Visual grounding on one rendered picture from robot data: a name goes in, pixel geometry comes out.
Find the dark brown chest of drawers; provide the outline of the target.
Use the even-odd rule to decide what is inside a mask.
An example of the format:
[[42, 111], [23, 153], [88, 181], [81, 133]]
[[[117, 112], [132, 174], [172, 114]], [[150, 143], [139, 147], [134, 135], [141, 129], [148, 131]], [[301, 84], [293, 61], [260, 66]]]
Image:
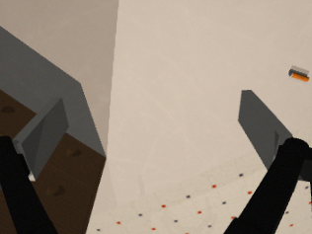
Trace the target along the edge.
[[[24, 106], [23, 104], [21, 104], [20, 102], [18, 102], [17, 100], [15, 100], [14, 98], [12, 98], [11, 96], [9, 96], [8, 94], [6, 94], [5, 92], [3, 92], [2, 90], [0, 90], [1, 93], [3, 93], [4, 95], [6, 95], [7, 97], [9, 97], [10, 99], [12, 99], [13, 101], [15, 101], [16, 103], [18, 103], [19, 105], [21, 105], [22, 107], [24, 107], [25, 109], [29, 110], [30, 112], [32, 112], [33, 114], [36, 115], [35, 112], [33, 112], [32, 110], [30, 110], [29, 108], [27, 108], [26, 106]], [[81, 234], [86, 234], [87, 232], [87, 228], [88, 228], [88, 224], [89, 224], [89, 220], [90, 220], [90, 217], [91, 217], [91, 213], [92, 213], [92, 209], [93, 209], [93, 206], [94, 206], [94, 202], [95, 202], [95, 198], [96, 198], [96, 195], [97, 195], [97, 191], [98, 191], [98, 188], [99, 188], [99, 184], [100, 184], [100, 180], [102, 178], [102, 174], [103, 174], [103, 171], [104, 171], [104, 167], [105, 167], [105, 164], [106, 164], [106, 160], [107, 158], [103, 155], [101, 155], [100, 153], [98, 153], [97, 151], [93, 150], [92, 148], [90, 148], [89, 146], [85, 145], [84, 143], [82, 143], [81, 141], [77, 140], [76, 138], [74, 138], [73, 136], [69, 135], [68, 133], [65, 132], [66, 135], [68, 135], [69, 137], [73, 138], [74, 140], [76, 140], [77, 142], [81, 143], [82, 145], [84, 145], [85, 147], [89, 148], [90, 150], [92, 150], [93, 152], [97, 153], [98, 155], [102, 156], [103, 157], [103, 162], [102, 162], [102, 165], [101, 165], [101, 168], [100, 168], [100, 172], [99, 172], [99, 175], [98, 175], [98, 178], [97, 178], [97, 182], [95, 184], [95, 187], [93, 190], [91, 190], [90, 188], [82, 185], [81, 183], [75, 181], [74, 179], [68, 177], [67, 175], [61, 173], [60, 171], [56, 170], [55, 168], [49, 166], [48, 164], [45, 164], [46, 167], [50, 168], [51, 170], [55, 171], [56, 173], [62, 175], [63, 177], [69, 179], [70, 181], [76, 183], [77, 185], [85, 188], [86, 190], [92, 192], [92, 198], [91, 198], [91, 201], [90, 201], [90, 204], [89, 204], [89, 208], [88, 208], [88, 211], [87, 211], [87, 215], [86, 215], [86, 218], [85, 218], [85, 222], [84, 222], [84, 225], [83, 225], [83, 229], [82, 229], [82, 232]], [[2, 201], [0, 199], [0, 204], [6, 206], [8, 208], [8, 205], [6, 202]]]

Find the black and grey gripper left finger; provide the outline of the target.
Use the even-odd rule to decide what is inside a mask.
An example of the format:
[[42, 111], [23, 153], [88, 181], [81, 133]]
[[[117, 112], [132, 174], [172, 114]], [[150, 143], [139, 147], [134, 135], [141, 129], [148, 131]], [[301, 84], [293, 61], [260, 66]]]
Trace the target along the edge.
[[13, 140], [0, 136], [0, 191], [17, 234], [58, 234], [31, 181], [37, 179], [68, 127], [62, 97], [57, 97]]

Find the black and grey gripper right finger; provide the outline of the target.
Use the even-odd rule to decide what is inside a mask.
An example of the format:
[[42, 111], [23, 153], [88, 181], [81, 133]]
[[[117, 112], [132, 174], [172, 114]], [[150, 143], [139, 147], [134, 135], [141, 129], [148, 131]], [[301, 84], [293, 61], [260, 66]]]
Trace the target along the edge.
[[238, 121], [268, 171], [223, 234], [274, 234], [298, 181], [310, 182], [312, 204], [312, 148], [252, 90], [241, 92]]

